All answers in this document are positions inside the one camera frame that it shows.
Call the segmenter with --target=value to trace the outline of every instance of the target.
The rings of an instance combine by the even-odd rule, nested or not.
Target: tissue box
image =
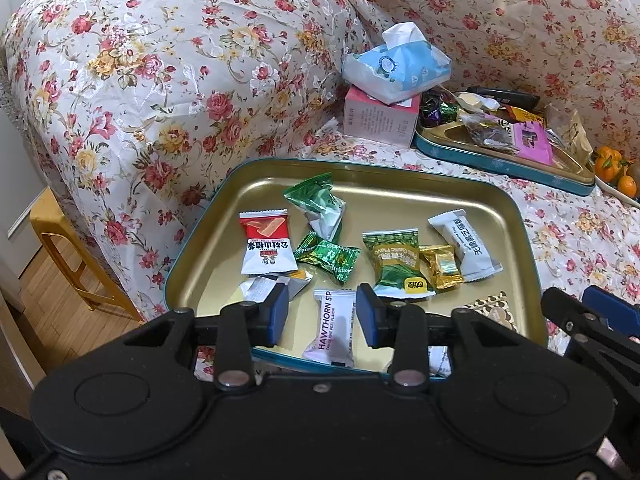
[[[385,105],[352,86],[344,98],[344,134],[408,148],[419,109],[420,95]]]

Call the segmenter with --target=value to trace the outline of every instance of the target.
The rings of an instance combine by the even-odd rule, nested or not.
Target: white wall
[[[25,0],[0,0],[0,27]],[[31,204],[45,188],[22,137],[0,110],[0,258],[19,275],[40,247],[29,224]]]

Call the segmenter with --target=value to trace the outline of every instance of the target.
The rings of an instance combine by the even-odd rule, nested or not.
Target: floral quilt
[[[638,209],[342,137],[330,119],[345,54],[414,20],[454,60],[451,88],[536,92],[638,156],[638,2],[28,0],[4,35],[4,84],[65,213],[146,319],[165,311],[167,273],[220,183],[258,156],[491,182],[520,207],[543,287],[635,302]]]

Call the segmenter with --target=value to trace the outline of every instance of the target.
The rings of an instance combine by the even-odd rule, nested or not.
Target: tissue
[[[415,23],[398,23],[382,38],[384,45],[349,54],[342,75],[384,104],[409,99],[451,77],[451,60],[425,40]]]

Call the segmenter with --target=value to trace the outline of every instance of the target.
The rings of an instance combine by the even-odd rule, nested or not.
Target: pink snack package
[[[518,156],[548,166],[553,164],[553,151],[542,124],[537,121],[515,123],[513,137],[519,148]]]

